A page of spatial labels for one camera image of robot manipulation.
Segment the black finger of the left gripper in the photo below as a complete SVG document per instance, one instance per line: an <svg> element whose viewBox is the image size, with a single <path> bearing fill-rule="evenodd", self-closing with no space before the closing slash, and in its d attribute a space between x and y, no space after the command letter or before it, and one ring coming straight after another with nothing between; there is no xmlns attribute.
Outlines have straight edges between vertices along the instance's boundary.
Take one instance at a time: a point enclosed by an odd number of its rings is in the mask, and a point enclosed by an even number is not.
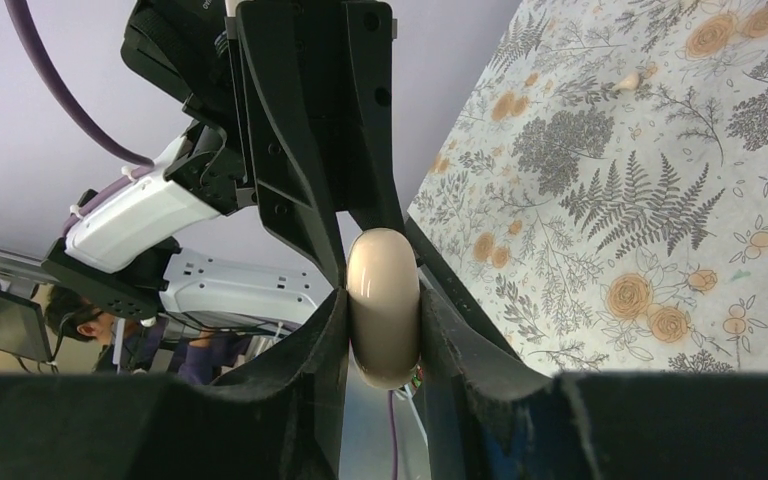
<svg viewBox="0 0 768 480"><path fill-rule="evenodd" d="M363 230L404 231L393 176L393 12L381 1L347 3L347 47L352 99L348 211Z"/></svg>
<svg viewBox="0 0 768 480"><path fill-rule="evenodd" d="M304 101L291 4L243 1L235 9L235 26L248 69L248 126L261 222L340 288L346 260Z"/></svg>

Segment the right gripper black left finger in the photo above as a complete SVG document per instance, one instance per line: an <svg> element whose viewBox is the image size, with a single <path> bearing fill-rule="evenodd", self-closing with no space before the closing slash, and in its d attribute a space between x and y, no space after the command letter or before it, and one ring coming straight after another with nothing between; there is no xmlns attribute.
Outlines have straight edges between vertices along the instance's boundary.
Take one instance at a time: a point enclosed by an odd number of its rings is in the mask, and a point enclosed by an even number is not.
<svg viewBox="0 0 768 480"><path fill-rule="evenodd" d="M211 386L169 374L0 375L0 479L334 479L348 298Z"/></svg>

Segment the pink earbud charging case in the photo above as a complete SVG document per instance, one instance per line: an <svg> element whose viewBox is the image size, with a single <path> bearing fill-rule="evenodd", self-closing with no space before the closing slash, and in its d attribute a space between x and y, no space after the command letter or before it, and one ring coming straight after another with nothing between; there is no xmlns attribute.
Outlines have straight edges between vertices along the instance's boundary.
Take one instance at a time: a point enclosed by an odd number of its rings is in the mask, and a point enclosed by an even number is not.
<svg viewBox="0 0 768 480"><path fill-rule="evenodd" d="M347 263L351 349L364 381L400 388L420 358L421 291L405 236L376 228L360 234Z"/></svg>

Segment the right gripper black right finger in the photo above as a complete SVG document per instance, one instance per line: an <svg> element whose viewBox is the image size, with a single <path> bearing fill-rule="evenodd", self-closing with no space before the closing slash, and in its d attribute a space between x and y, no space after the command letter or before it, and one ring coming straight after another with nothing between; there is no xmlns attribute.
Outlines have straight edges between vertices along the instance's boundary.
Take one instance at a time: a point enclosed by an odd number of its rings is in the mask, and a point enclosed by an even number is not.
<svg viewBox="0 0 768 480"><path fill-rule="evenodd" d="M768 479L768 374L546 377L421 297L436 479Z"/></svg>

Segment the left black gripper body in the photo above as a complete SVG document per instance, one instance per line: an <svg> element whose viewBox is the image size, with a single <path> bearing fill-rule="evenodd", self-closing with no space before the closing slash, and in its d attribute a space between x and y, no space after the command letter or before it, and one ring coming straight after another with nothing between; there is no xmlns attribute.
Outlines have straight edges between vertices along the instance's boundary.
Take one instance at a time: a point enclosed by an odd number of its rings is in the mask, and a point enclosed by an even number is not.
<svg viewBox="0 0 768 480"><path fill-rule="evenodd" d="M347 47L349 1L287 1L309 123L335 212L348 211L356 105ZM163 176L229 215L259 201L252 163L248 69L235 26L217 1L139 1L121 56L182 104L191 124Z"/></svg>

